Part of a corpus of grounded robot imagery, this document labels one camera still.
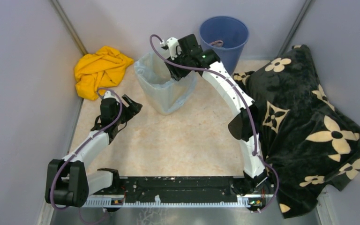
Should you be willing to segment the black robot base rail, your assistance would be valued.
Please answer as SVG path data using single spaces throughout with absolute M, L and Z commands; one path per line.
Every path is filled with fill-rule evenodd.
M 271 188 L 252 189 L 243 177 L 121 177 L 115 171 L 48 179 L 45 199 L 64 207 L 204 208 L 240 207 L 261 212 L 271 201 Z

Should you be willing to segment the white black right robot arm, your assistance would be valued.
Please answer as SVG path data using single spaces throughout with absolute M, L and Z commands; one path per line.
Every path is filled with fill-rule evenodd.
M 256 109 L 253 99 L 227 72 L 214 50 L 202 49 L 195 35 L 191 34 L 180 39 L 171 37 L 161 41 L 160 44 L 162 49 L 169 51 L 170 56 L 165 63 L 173 79 L 179 81 L 190 72 L 197 72 L 231 109 L 233 119 L 228 124 L 228 129 L 240 144 L 245 187 L 250 193 L 258 193 L 264 186 L 267 174 L 259 158 L 259 135 L 255 126 L 256 118 L 252 114 Z

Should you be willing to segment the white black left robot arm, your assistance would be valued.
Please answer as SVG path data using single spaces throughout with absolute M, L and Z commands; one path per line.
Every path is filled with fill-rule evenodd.
M 123 183 L 116 169 L 100 168 L 86 173 L 94 159 L 108 147 L 127 123 L 142 109 L 142 104 L 127 95 L 109 92 L 100 104 L 100 115 L 87 138 L 62 159 L 53 159 L 47 167 L 45 201 L 58 209 L 82 207 L 93 194 L 123 193 Z

